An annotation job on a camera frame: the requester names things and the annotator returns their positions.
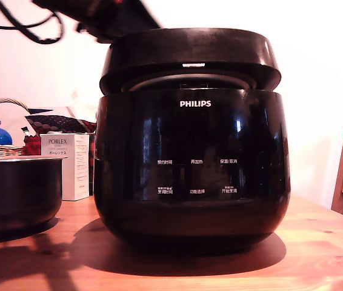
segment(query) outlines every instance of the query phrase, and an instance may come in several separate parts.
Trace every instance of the rice cooker lid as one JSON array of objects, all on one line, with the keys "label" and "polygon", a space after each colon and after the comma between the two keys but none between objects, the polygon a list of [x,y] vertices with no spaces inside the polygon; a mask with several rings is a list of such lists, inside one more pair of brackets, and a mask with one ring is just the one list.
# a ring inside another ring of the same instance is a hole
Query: rice cooker lid
[{"label": "rice cooker lid", "polygon": [[247,82],[250,89],[268,91],[281,81],[271,44],[258,33],[231,28],[162,28],[116,39],[105,59],[100,88],[104,94],[118,93],[154,79],[178,79],[186,74],[234,78]]}]

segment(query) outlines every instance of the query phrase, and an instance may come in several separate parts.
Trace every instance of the red object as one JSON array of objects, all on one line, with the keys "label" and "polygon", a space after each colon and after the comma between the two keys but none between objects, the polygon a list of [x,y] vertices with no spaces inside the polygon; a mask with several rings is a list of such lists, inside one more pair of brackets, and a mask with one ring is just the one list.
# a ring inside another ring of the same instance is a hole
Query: red object
[{"label": "red object", "polygon": [[22,150],[23,156],[41,155],[41,137],[25,136],[25,147]]}]

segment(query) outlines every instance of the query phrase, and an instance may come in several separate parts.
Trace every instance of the philips logo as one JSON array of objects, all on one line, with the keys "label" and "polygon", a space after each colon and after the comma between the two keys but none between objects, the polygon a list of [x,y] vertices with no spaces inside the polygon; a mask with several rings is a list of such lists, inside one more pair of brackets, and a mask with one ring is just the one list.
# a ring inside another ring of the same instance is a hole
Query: philips logo
[{"label": "philips logo", "polygon": [[180,107],[210,107],[210,100],[204,101],[204,100],[194,100],[194,101],[180,101],[179,102]]}]

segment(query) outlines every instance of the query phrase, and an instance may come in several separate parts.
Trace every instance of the black pot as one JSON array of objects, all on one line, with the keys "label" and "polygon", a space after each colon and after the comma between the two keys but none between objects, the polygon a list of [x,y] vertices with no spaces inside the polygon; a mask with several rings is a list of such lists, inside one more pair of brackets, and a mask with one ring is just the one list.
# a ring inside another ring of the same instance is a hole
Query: black pot
[{"label": "black pot", "polygon": [[62,203],[62,158],[0,157],[0,235],[52,219]]},{"label": "black pot", "polygon": [[152,250],[239,249],[274,232],[290,197],[281,96],[171,89],[99,103],[95,201],[122,240]]}]

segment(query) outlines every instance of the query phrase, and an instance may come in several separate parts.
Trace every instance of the black rice cooker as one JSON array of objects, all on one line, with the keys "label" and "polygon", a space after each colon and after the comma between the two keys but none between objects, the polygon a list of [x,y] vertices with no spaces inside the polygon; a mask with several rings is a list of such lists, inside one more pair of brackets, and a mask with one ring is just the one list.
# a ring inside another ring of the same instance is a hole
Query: black rice cooker
[{"label": "black rice cooker", "polygon": [[123,241],[218,252],[262,241],[290,198],[281,80],[269,41],[227,28],[114,40],[100,87],[95,201]]}]

